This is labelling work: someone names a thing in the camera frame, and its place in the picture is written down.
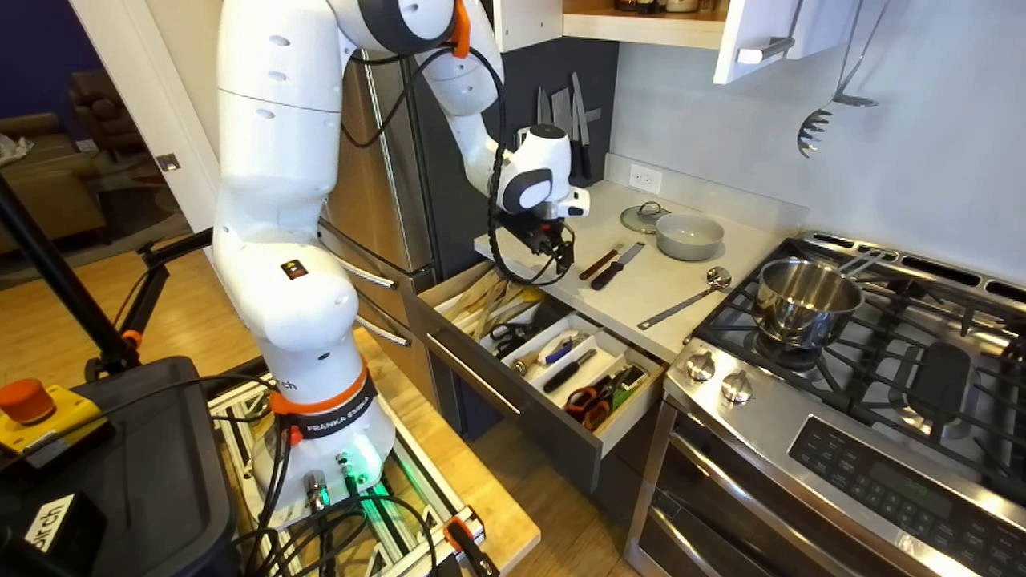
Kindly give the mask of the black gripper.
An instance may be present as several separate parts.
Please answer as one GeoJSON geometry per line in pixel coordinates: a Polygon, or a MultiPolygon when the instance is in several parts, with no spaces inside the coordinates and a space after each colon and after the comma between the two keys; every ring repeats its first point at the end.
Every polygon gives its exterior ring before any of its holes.
{"type": "Polygon", "coordinates": [[[546,259],[542,273],[565,277],[573,267],[573,231],[561,219],[546,223],[537,213],[520,213],[502,216],[502,224],[546,259]]]}

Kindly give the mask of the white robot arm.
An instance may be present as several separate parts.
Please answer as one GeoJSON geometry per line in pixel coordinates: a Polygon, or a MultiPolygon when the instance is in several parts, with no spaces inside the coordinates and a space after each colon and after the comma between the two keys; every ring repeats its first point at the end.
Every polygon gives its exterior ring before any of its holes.
{"type": "Polygon", "coordinates": [[[343,74],[364,53],[417,61],[461,173],[493,209],[548,228],[589,209],[561,130],[526,126],[515,149],[488,135],[502,50],[479,0],[226,0],[211,255],[272,374],[272,433],[256,464],[271,525],[368,490],[395,448],[353,339],[361,296],[322,245],[341,181],[343,74]]]}

